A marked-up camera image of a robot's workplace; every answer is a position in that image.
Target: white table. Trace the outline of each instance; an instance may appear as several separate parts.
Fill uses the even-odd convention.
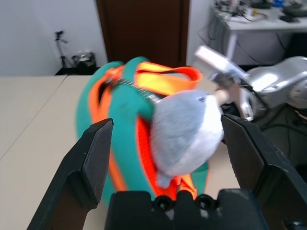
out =
[[[222,23],[223,26],[229,30],[229,40],[227,45],[226,56],[232,59],[235,52],[235,47],[239,34],[252,33],[252,32],[307,32],[307,17],[298,18],[297,23],[286,23],[280,19],[275,22],[269,22],[267,20],[261,20],[257,22],[233,22],[229,20],[229,16],[226,13],[214,10],[215,16]],[[269,15],[270,10],[261,10],[261,13]]]
[[[5,108],[5,113],[0,112],[0,127],[11,127],[11,133],[0,129],[0,137],[8,136],[0,140],[6,150],[0,158],[0,230],[28,227],[59,164],[77,141],[76,107],[90,78],[0,79],[0,105]],[[204,78],[197,88],[213,92],[215,85]],[[222,188],[239,187],[224,144],[209,165],[207,194],[216,198]],[[106,207],[101,202],[88,213],[83,229],[104,229],[105,218]]]

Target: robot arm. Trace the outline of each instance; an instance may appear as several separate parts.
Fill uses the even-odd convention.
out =
[[[242,118],[252,121],[282,104],[307,113],[307,58],[292,57],[277,65],[243,71],[234,62],[207,46],[195,56],[211,71],[209,79],[229,93]]]

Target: desk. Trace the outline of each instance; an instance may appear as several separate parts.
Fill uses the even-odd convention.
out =
[[[261,10],[261,13],[269,15],[270,10]],[[307,32],[307,17],[299,18],[298,23],[286,23],[280,19],[275,22],[261,20],[257,22],[239,23],[229,20],[229,14],[214,10],[216,18],[226,27],[230,32],[226,56],[232,59],[235,52],[235,47],[239,34],[252,32]]]
[[[0,156],[7,149],[0,158],[0,230],[28,227],[59,164],[77,141],[76,107],[90,78],[0,78],[0,105],[2,102],[6,109],[0,113],[0,127],[7,124],[12,128],[9,133],[0,129],[0,137],[8,136],[0,141],[5,148],[0,148]],[[198,89],[213,92],[215,85],[204,78]],[[224,144],[210,158],[209,165],[207,194],[216,198],[222,188],[239,188]],[[106,207],[101,203],[89,212],[83,229],[104,229],[105,218]]]

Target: brown door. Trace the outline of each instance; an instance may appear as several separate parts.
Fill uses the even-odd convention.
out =
[[[108,61],[186,64],[189,0],[96,0]]]

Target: plush toy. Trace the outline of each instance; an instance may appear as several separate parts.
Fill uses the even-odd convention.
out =
[[[221,109],[226,91],[209,95],[189,90],[170,95],[155,106],[151,149],[159,170],[158,184],[195,171],[216,151],[223,137]]]

